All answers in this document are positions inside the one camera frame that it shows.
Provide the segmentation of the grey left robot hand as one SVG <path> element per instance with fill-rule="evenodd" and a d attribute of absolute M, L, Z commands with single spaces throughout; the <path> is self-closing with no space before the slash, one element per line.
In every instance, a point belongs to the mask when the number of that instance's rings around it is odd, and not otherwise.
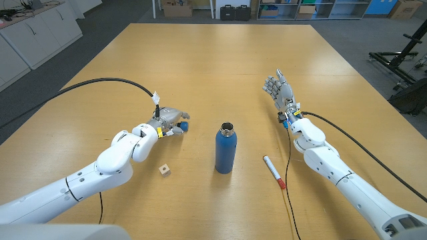
<path fill-rule="evenodd" d="M 179 120 L 190 119 L 190 116 L 185 111 L 171 107 L 161 107 L 159 109 L 159 116 L 153 116 L 147 124 L 157 130 L 159 127 L 162 133 L 172 133 L 173 135 L 181 135 L 189 130 L 189 123 L 187 121 Z"/>

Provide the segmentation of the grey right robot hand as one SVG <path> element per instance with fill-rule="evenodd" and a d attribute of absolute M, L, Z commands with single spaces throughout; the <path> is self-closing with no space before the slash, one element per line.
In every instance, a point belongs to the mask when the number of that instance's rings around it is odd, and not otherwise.
<path fill-rule="evenodd" d="M 271 96 L 278 111 L 286 112 L 289 109 L 299 109 L 291 85 L 287 82 L 280 69 L 276 70 L 277 77 L 271 75 L 265 79 L 262 89 Z"/>

